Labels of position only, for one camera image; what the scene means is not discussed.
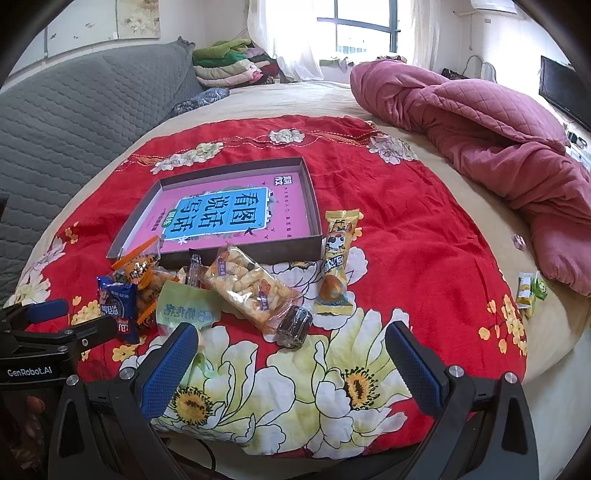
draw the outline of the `metal screw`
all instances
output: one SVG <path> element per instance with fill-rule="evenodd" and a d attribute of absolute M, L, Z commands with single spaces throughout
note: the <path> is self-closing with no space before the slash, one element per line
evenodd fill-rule
<path fill-rule="evenodd" d="M 133 378 L 135 375 L 135 368 L 134 367 L 125 367 L 121 372 L 119 372 L 119 378 L 122 380 L 129 380 Z"/>
<path fill-rule="evenodd" d="M 74 385 L 76 385 L 78 383 L 78 380 L 79 379 L 80 379 L 80 377 L 78 377 L 78 375 L 70 375 L 66 379 L 66 384 L 68 384 L 69 386 L 73 387 Z"/>
<path fill-rule="evenodd" d="M 511 384 L 517 383 L 517 375 L 515 375 L 513 372 L 507 372 L 505 374 L 505 380 L 507 380 Z"/>
<path fill-rule="evenodd" d="M 461 378 L 464 376 L 464 369 L 460 365 L 452 365 L 449 369 L 449 374 L 455 378 Z"/>

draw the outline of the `pink bedding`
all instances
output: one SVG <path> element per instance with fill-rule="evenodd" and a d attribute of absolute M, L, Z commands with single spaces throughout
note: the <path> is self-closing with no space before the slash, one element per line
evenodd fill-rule
<path fill-rule="evenodd" d="M 591 176 L 566 154 L 551 113 L 496 83 L 393 60 L 354 67 L 351 89 L 367 111 L 425 133 L 459 173 L 503 197 L 529 222 L 542 273 L 591 295 Z"/>

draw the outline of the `white floor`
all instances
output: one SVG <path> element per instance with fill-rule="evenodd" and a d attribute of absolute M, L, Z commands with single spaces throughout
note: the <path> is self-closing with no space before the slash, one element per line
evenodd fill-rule
<path fill-rule="evenodd" d="M 537 439 L 540 480 L 554 480 L 591 426 L 591 330 L 574 350 L 541 377 L 524 386 Z M 237 480 L 282 480 L 319 471 L 328 460 L 253 457 L 235 445 L 209 442 L 217 471 Z M 175 436 L 172 447 L 204 466 L 209 454 L 196 440 Z"/>

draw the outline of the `black tv screen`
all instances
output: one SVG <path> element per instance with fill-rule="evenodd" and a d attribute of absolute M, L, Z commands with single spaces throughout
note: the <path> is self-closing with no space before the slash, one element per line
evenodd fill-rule
<path fill-rule="evenodd" d="M 542 56 L 540 95 L 591 131 L 591 93 L 572 68 Z"/>

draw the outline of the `window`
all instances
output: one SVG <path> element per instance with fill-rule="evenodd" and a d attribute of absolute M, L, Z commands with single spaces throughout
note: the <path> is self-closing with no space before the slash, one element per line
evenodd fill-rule
<path fill-rule="evenodd" d="M 384 55 L 396 52 L 397 0 L 314 0 L 317 42 L 323 54 Z"/>

